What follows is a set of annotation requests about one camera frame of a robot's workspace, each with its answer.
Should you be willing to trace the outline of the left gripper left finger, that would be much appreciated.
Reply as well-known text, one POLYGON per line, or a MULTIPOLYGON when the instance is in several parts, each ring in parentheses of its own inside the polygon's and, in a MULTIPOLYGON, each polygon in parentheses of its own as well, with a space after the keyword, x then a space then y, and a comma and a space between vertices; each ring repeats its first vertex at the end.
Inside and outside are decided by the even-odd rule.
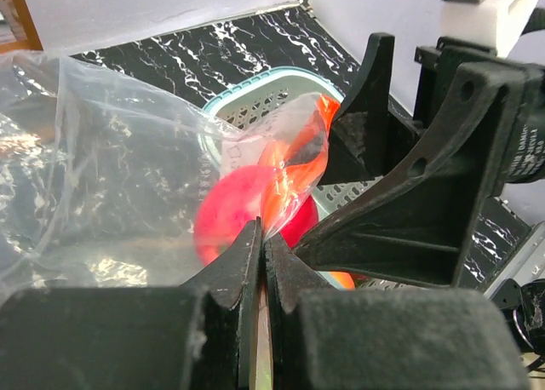
POLYGON ((1 308, 4 389, 250 389, 262 230, 177 287, 22 290, 1 308))

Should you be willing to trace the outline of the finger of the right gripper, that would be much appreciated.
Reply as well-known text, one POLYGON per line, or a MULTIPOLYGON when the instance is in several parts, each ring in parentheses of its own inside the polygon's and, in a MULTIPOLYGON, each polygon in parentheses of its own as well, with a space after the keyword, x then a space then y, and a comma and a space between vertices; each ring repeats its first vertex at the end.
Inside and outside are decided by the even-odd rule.
POLYGON ((456 285, 479 213, 505 184, 496 156, 472 147, 477 129, 439 114, 403 160, 321 221, 295 255, 315 270, 456 285))

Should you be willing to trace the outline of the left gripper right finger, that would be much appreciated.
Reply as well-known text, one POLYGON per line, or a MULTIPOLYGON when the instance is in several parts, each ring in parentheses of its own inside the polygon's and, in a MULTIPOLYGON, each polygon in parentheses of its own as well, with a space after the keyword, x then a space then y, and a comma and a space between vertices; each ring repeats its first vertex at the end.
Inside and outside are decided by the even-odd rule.
POLYGON ((462 289, 339 290, 264 244, 276 389, 527 389, 505 318, 462 289))

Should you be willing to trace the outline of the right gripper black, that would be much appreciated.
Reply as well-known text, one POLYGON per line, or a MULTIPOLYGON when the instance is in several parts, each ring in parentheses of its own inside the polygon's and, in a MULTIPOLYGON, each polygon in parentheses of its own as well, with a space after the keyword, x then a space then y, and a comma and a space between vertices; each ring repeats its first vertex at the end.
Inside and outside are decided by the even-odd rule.
MULTIPOLYGON (((334 185, 372 181, 399 163, 416 135, 391 107, 395 37, 369 36, 363 61, 330 129, 329 159, 319 181, 334 185)), ((429 126, 443 114, 447 123, 478 125, 472 147, 492 152, 503 183, 525 184, 544 177, 544 67, 504 60, 493 49, 442 37, 435 48, 419 47, 422 66, 415 118, 429 126)))

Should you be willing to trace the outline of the yellow orange peach toy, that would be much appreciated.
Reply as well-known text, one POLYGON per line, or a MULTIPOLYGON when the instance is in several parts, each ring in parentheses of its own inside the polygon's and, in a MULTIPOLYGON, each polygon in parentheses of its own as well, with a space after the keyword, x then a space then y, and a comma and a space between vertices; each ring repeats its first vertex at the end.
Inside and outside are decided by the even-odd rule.
POLYGON ((355 283, 351 275, 347 272, 330 272, 330 276, 342 287, 344 290, 354 290, 355 283))

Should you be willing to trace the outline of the light blue plastic basket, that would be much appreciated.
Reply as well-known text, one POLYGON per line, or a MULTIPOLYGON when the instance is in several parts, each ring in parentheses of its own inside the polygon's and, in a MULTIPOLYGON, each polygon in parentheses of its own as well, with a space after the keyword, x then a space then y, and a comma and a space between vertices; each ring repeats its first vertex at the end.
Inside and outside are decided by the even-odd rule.
MULTIPOLYGON (((311 92, 319 92, 338 101, 345 97, 345 93, 338 90, 330 80, 314 72, 294 66, 281 66, 224 90, 209 100, 203 110, 239 129, 246 129, 257 118, 264 118, 285 102, 311 92)), ((318 208, 319 220, 352 202, 377 182, 356 181, 317 186, 313 191, 313 199, 318 208)))

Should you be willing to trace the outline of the bright red apple toy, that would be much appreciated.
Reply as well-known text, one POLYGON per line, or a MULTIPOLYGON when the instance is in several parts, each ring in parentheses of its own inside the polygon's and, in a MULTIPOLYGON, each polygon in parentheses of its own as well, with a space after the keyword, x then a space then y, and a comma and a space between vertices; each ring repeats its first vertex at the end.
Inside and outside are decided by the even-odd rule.
POLYGON ((245 165, 212 187, 198 208, 193 234, 198 258, 205 266, 261 214, 262 194, 274 175, 271 166, 245 165))

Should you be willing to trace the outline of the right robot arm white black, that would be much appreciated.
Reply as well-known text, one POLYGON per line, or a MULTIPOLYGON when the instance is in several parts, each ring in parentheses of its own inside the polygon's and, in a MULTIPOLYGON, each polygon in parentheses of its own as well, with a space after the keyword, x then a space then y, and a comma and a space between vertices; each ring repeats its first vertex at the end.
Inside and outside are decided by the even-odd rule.
POLYGON ((455 286, 486 205, 544 176, 544 68, 508 54, 542 29, 538 0, 443 0, 441 35, 420 47, 411 119, 388 108, 393 36, 370 36, 333 121, 325 182, 374 185, 295 247, 317 271, 455 286))

